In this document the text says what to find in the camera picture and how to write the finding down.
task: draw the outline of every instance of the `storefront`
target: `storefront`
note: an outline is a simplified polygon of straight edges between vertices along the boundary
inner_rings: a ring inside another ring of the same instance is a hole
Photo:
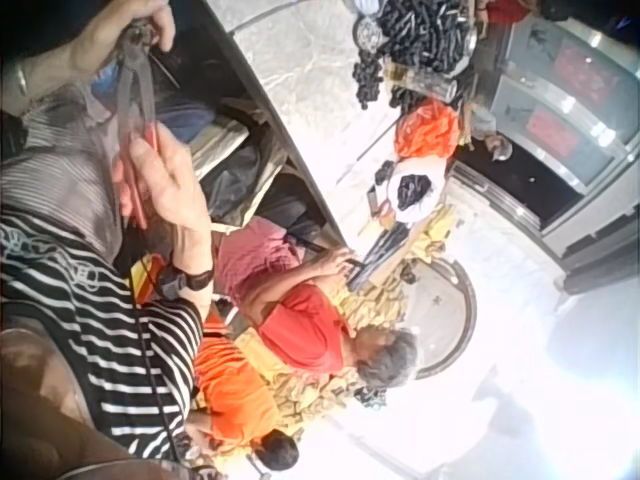
[[[529,16],[495,28],[476,60],[477,93],[516,144],[511,165],[463,161],[476,190],[560,261],[585,237],[634,216],[637,52],[578,22]]]

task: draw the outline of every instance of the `black wristwatch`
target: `black wristwatch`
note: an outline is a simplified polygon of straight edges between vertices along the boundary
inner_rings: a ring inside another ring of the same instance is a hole
[[[183,272],[173,264],[167,265],[158,274],[158,288],[160,293],[167,300],[175,300],[180,294],[180,290],[188,288],[194,292],[206,288],[213,280],[213,270],[190,275]]]

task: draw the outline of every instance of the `red sign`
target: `red sign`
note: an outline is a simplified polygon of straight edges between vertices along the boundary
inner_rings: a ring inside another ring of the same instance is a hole
[[[540,145],[545,145],[562,158],[571,155],[580,143],[580,136],[575,130],[566,126],[555,114],[541,106],[534,109],[527,122],[527,130]]]
[[[560,46],[555,70],[574,89],[568,93],[595,105],[605,102],[618,83],[618,77],[602,63],[566,38]]]

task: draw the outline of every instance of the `marble counter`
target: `marble counter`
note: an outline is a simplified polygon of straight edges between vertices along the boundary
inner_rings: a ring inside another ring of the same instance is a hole
[[[366,111],[356,99],[355,14],[342,0],[208,3],[253,71],[340,233],[348,244],[357,243],[370,219],[366,192],[373,174],[393,158],[399,110],[389,107],[384,88]]]

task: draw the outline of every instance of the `orange plastic bag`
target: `orange plastic bag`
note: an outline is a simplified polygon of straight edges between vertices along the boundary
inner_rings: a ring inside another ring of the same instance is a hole
[[[458,114],[439,100],[428,98],[398,122],[394,143],[400,158],[428,155],[449,158],[459,137]]]

